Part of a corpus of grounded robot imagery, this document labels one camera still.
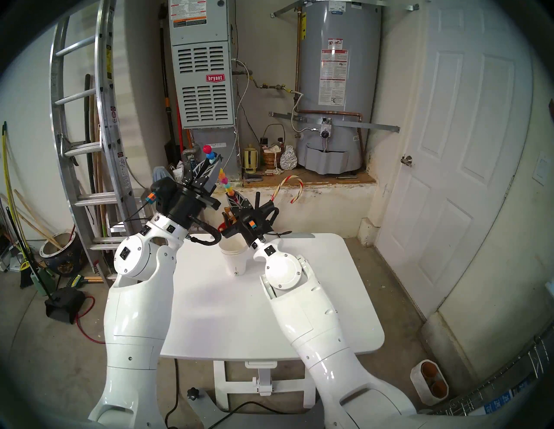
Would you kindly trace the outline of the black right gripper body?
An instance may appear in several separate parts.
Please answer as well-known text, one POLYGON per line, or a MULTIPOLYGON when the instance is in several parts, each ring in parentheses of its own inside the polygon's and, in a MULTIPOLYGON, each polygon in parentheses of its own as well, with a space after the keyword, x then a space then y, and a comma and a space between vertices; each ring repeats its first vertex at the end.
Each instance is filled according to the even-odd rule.
POLYGON ((239 210, 235 223, 226 221, 222 236, 229 239, 239 234, 248 247, 257 249, 265 241, 264 235, 271 232, 271 221, 267 219, 270 213, 270 210, 239 210))

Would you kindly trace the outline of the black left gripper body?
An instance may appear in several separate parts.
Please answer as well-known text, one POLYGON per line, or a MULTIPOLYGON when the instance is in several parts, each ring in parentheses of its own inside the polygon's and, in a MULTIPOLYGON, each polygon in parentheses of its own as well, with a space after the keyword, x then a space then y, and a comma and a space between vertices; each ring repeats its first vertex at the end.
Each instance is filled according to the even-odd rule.
POLYGON ((156 212, 177 223, 184 229, 197 224, 202 229, 211 227, 200 219, 206 208, 217 209, 217 200, 212 197, 216 185, 196 187, 194 183, 182 185, 171 178, 162 178, 151 185, 156 196, 156 212))

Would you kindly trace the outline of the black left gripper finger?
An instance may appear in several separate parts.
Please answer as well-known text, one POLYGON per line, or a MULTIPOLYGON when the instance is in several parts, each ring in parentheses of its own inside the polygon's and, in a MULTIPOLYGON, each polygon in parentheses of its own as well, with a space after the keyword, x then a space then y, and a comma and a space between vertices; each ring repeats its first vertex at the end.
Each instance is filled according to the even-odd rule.
POLYGON ((206 169, 203 173, 203 189, 207 194, 212 194, 217 187, 221 162, 221 155, 215 155, 214 158, 210 159, 207 158, 204 162, 206 169))
POLYGON ((205 171, 209 167, 209 160, 204 159, 202 162, 192 162, 194 159, 189 159, 184 162, 184 186, 187 188, 202 189, 206 179, 205 171))

